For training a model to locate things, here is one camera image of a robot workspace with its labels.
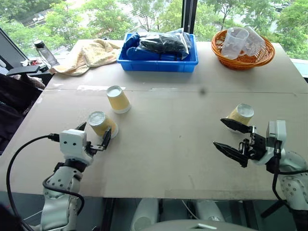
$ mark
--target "window frame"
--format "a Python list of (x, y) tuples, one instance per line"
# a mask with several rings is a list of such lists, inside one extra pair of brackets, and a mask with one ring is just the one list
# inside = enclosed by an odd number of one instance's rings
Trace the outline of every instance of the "window frame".
[[(184, 28), (185, 32), (190, 34), (193, 34), (197, 2), (198, 0), (182, 1), (181, 27)], [(3, 48), (0, 50), (0, 59), (6, 64), (6, 69), (10, 70), (15, 67), (20, 67), (20, 62), (28, 59), (23, 51), (17, 47), (1, 27), (0, 43), (3, 44)]]

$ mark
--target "clear plastic cup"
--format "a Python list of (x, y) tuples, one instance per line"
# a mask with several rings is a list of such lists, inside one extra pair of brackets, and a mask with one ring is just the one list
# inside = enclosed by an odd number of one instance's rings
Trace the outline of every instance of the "clear plastic cup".
[(221, 54), (228, 59), (236, 59), (249, 36), (249, 32), (240, 27), (230, 27), (227, 31)]
[(250, 26), (245, 27), (245, 30), (249, 32), (249, 36), (243, 47), (244, 53), (248, 56), (258, 55), (262, 47), (265, 46), (264, 39)]

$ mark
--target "tree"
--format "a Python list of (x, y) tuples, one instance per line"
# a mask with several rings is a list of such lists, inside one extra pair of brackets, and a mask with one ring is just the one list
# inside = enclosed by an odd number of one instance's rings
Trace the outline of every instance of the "tree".
[(167, 0), (122, 0), (132, 7), (131, 13), (138, 17), (139, 23), (146, 31), (151, 31), (159, 14), (163, 11)]
[(18, 15), (23, 15), (29, 10), (25, 0), (1, 0), (0, 15), (7, 20), (12, 20)]
[(240, 0), (208, 0), (208, 5), (214, 6), (215, 13), (220, 12), (223, 14), (222, 23), (220, 30), (223, 29), (225, 20), (228, 15), (235, 13), (236, 11), (240, 11), (242, 8), (242, 1)]
[(71, 4), (64, 1), (51, 6), (53, 11), (46, 15), (45, 28), (51, 35), (62, 37), (63, 46), (72, 48), (79, 39), (91, 38), (90, 29), (80, 25), (83, 18), (77, 9), (70, 9)]
[(84, 4), (83, 11), (89, 12), (91, 20), (88, 27), (92, 28), (95, 37), (123, 39), (135, 26), (114, 0), (90, 0)]
[(0, 15), (8, 20), (21, 20), (50, 8), (63, 0), (1, 0)]
[[(214, 6), (198, 2), (194, 24), (194, 34), (199, 41), (210, 41), (217, 32), (212, 23), (217, 20)], [(182, 18), (182, 0), (173, 0), (167, 10), (159, 16), (161, 31), (167, 32), (180, 28)]]
[(291, 58), (308, 60), (308, 1), (296, 0), (277, 22), (279, 42)]
[[(222, 24), (222, 18), (219, 18), (218, 21), (217, 21), (220, 25)], [(230, 19), (226, 19), (225, 22), (223, 23), (223, 26), (225, 28), (230, 28), (230, 27), (244, 27), (243, 24), (241, 23), (236, 23), (233, 18), (230, 18)]]
[(273, 21), (278, 17), (274, 4), (281, 0), (245, 0), (245, 18), (243, 23), (251, 26), (261, 35), (269, 32)]
[(58, 48), (64, 42), (63, 38), (52, 35), (44, 26), (29, 28), (16, 20), (8, 20), (2, 17), (0, 27), (28, 57), (38, 56), (33, 45), (35, 40), (43, 40), (51, 50)]

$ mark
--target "beige towel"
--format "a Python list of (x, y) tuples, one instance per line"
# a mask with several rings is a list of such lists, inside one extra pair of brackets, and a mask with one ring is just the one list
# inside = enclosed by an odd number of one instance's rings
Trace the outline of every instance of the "beige towel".
[(72, 48), (63, 65), (52, 67), (51, 73), (69, 76), (84, 74), (92, 66), (102, 66), (116, 61), (120, 47), (102, 39), (81, 39)]

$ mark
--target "upside-down paper cup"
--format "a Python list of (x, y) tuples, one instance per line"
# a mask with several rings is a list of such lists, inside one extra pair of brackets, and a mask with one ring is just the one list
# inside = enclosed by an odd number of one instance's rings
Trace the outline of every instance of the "upside-down paper cup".
[(122, 114), (130, 109), (130, 102), (119, 86), (109, 87), (107, 97), (115, 113)]
[(104, 112), (91, 113), (88, 118), (88, 123), (99, 136), (103, 136), (109, 126), (111, 126), (111, 138), (114, 138), (119, 132), (118, 125)]
[(233, 119), (237, 122), (245, 124), (248, 126), (250, 119), (254, 116), (255, 112), (252, 106), (241, 103), (236, 106), (236, 108), (227, 116), (228, 119)]

